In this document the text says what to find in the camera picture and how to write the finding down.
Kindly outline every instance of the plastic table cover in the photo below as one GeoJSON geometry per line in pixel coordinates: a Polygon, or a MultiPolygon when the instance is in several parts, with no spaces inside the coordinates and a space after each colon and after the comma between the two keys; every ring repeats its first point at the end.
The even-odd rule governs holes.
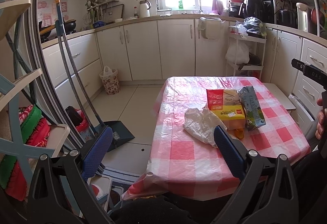
{"type": "Polygon", "coordinates": [[[171,77],[161,89],[154,111],[157,125],[146,172],[123,194],[123,199],[172,192],[196,200],[209,200],[234,192],[234,178],[219,149],[193,138],[183,129],[188,108],[203,108],[206,89],[253,86],[266,125],[248,132],[242,143],[260,155],[285,154],[293,164],[310,152],[303,133],[279,101],[256,78],[171,77]]]}

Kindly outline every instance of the air fryer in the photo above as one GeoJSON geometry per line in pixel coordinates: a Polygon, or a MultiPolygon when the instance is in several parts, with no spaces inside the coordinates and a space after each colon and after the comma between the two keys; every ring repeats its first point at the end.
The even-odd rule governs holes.
{"type": "Polygon", "coordinates": [[[241,18],[256,17],[264,20],[264,5],[262,0],[244,0],[240,7],[239,16],[241,18]]]}

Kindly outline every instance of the cardboard box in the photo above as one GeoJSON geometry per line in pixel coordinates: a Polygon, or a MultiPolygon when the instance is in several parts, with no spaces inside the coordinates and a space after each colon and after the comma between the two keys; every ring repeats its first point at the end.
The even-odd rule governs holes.
{"type": "Polygon", "coordinates": [[[266,124],[253,86],[247,86],[238,93],[246,115],[246,127],[249,131],[266,124]]]}

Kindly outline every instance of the floor tile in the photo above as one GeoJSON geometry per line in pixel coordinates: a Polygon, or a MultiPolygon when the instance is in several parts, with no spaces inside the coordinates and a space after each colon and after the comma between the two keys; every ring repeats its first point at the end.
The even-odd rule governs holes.
{"type": "Polygon", "coordinates": [[[143,174],[146,171],[150,157],[151,146],[125,143],[108,152],[102,163],[117,170],[143,174]]]}
{"type": "MultiPolygon", "coordinates": [[[[135,90],[136,88],[121,88],[120,92],[115,95],[108,95],[102,91],[92,101],[92,104],[103,121],[118,120],[135,90]]],[[[85,110],[92,124],[98,125],[99,122],[90,106],[85,110]]]]}
{"type": "Polygon", "coordinates": [[[147,85],[139,85],[139,88],[162,88],[163,84],[147,84],[147,85]]]}
{"type": "Polygon", "coordinates": [[[135,136],[130,142],[151,145],[156,127],[156,118],[152,114],[153,105],[160,87],[137,88],[128,102],[119,120],[135,136]]]}

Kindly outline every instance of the floral trash can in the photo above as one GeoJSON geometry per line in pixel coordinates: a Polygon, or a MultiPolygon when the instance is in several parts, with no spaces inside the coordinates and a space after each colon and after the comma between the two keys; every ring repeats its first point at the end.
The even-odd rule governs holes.
{"type": "Polygon", "coordinates": [[[114,95],[120,91],[119,81],[118,81],[118,70],[112,69],[112,73],[108,66],[104,67],[104,71],[100,73],[100,78],[102,80],[103,86],[108,95],[114,95]]]}

